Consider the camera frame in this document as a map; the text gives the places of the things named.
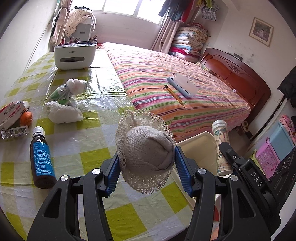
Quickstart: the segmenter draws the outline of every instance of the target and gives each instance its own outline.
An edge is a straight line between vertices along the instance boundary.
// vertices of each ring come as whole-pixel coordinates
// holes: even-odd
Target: white wall
[[[150,49],[161,26],[133,16],[114,13],[94,13],[97,42],[112,42]]]
[[[250,131],[255,134],[273,113],[278,100],[282,97],[277,87],[296,65],[296,38],[283,17],[268,0],[236,0],[239,11],[227,10],[221,1],[216,0],[218,6],[222,6],[222,11],[219,10],[220,13],[217,11],[217,16],[224,16],[225,13],[227,15],[222,26],[221,22],[205,23],[210,34],[214,36],[209,38],[207,44],[209,47],[242,56],[243,62],[256,71],[271,90],[270,99],[250,125]],[[270,47],[249,37],[254,17],[274,27]]]
[[[48,52],[56,5],[57,0],[29,0],[4,32],[0,39],[0,100],[26,67]]]

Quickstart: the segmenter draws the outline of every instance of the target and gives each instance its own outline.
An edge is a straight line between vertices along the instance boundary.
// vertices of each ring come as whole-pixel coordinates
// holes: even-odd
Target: beige plastic bin
[[[205,131],[199,135],[181,141],[176,145],[181,147],[186,157],[194,159],[199,167],[207,169],[213,175],[217,175],[217,152],[215,149],[215,139],[211,133]],[[195,199],[189,197],[188,194],[184,192],[175,166],[171,176],[193,209],[195,205]]]

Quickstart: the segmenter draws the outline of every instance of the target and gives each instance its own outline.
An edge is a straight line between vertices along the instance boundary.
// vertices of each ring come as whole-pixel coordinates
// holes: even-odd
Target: stack of folded blankets
[[[201,49],[209,33],[199,23],[179,27],[169,54],[196,63],[201,58]]]

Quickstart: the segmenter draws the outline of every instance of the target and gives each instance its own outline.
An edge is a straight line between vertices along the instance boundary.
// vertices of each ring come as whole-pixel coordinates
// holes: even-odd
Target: green and white tablecloth
[[[84,120],[54,124],[48,119],[47,97],[69,78],[88,82],[86,93],[71,102],[83,112]],[[48,190],[33,185],[29,146],[32,129],[42,126],[50,147],[56,177],[79,177],[111,158],[116,152],[115,132],[121,113],[134,109],[105,50],[97,50],[88,70],[57,71],[54,53],[37,60],[6,93],[5,106],[26,100],[33,113],[30,133],[9,141],[0,140],[0,206],[17,232],[26,239]],[[79,197],[81,237],[87,239],[82,197]],[[168,240],[190,223],[192,211],[181,191],[169,177],[158,192],[143,195],[120,176],[115,192],[104,198],[104,206],[115,241]]]

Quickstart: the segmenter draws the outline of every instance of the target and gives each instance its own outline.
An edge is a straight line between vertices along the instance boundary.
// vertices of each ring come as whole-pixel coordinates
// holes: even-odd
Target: blue gripper pad
[[[119,158],[118,156],[116,155],[116,158],[115,158],[115,161],[111,167],[111,170],[107,176],[108,178],[108,187],[106,189],[106,192],[108,194],[108,196],[111,195],[111,193],[114,192],[115,190],[115,187],[116,187],[116,184],[118,182],[118,178],[119,178],[119,175],[120,175],[120,166],[119,166]]]
[[[181,148],[179,146],[175,147],[175,165],[177,167],[184,191],[191,196],[193,194],[191,181],[192,175],[190,175],[190,170],[188,170],[184,159],[186,159],[186,157],[184,156]]]

